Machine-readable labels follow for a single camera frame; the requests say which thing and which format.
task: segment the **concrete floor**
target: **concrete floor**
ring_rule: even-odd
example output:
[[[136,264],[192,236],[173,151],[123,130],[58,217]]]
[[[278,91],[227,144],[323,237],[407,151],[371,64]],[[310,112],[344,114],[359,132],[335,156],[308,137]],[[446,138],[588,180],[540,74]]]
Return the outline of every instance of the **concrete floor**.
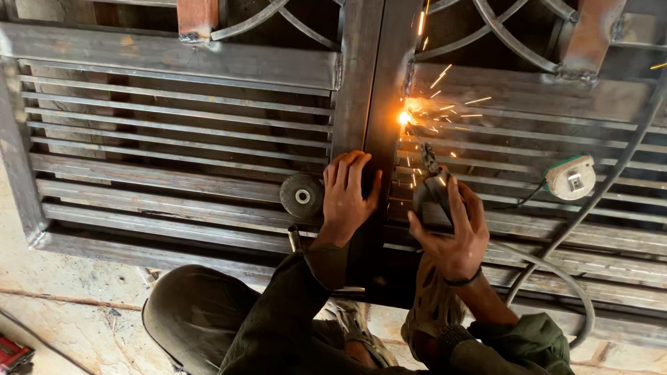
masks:
[[[2,163],[0,244],[0,307],[5,311],[94,374],[173,373],[143,329],[141,306],[151,287],[137,268],[28,250]],[[405,314],[373,306],[370,330],[403,366],[424,368],[401,340]],[[35,375],[82,374],[1,316],[0,332],[36,349]],[[579,375],[667,374],[667,350],[590,339],[572,352],[572,363]]]

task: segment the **grinding disc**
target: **grinding disc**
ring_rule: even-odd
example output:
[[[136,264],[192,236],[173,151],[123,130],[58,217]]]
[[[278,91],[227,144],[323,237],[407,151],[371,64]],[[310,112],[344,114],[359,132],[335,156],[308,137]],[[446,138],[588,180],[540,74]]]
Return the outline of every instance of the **grinding disc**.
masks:
[[[322,211],[324,186],[314,176],[297,173],[280,185],[280,203],[297,218],[312,218]]]

